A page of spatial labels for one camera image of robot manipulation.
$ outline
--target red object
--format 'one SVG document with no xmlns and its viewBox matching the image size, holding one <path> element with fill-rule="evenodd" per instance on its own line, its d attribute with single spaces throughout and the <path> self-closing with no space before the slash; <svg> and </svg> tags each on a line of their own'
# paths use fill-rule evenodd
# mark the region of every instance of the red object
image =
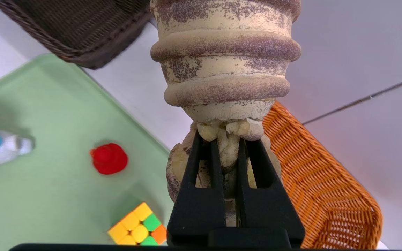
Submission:
<svg viewBox="0 0 402 251">
<path fill-rule="evenodd" d="M 118 173 L 128 164 L 128 156 L 118 144 L 99 146 L 92 149 L 89 154 L 97 171 L 105 175 Z"/>
</svg>

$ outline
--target dark brown wicker basket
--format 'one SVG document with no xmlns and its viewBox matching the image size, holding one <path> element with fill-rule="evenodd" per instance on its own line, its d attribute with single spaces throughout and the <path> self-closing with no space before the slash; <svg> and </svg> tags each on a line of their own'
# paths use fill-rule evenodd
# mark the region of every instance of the dark brown wicker basket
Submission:
<svg viewBox="0 0 402 251">
<path fill-rule="evenodd" d="M 97 69 L 150 20 L 150 0 L 0 0 L 0 10 L 66 62 Z"/>
</svg>

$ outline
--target green sticker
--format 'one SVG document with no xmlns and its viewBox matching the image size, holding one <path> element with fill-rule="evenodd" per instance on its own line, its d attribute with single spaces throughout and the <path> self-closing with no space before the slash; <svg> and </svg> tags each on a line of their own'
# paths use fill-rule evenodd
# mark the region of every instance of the green sticker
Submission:
<svg viewBox="0 0 402 251">
<path fill-rule="evenodd" d="M 141 246 L 159 246 L 155 241 L 155 238 L 148 236 L 143 242 L 140 243 Z"/>
<path fill-rule="evenodd" d="M 154 213 L 147 217 L 144 221 L 144 226 L 147 228 L 148 231 L 153 232 L 161 225 L 161 221 L 156 217 Z"/>
</svg>

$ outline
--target rubik's cube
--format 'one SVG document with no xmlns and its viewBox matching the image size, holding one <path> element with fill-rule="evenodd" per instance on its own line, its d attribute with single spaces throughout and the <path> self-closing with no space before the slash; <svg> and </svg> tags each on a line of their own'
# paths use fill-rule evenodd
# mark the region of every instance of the rubik's cube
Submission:
<svg viewBox="0 0 402 251">
<path fill-rule="evenodd" d="M 167 240 L 166 228 L 145 202 L 110 228 L 108 234 L 117 245 L 158 246 Z"/>
</svg>

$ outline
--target green tray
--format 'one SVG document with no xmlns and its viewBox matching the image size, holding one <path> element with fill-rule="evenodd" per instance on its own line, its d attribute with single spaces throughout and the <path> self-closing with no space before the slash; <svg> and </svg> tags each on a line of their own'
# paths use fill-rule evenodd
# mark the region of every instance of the green tray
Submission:
<svg viewBox="0 0 402 251">
<path fill-rule="evenodd" d="M 0 130 L 35 141 L 32 153 L 0 165 L 0 251 L 113 243 L 107 230 L 141 201 L 168 222 L 168 150 L 76 65 L 47 54 L 2 78 Z M 89 150 L 108 142 L 129 164 L 105 176 Z"/>
</svg>

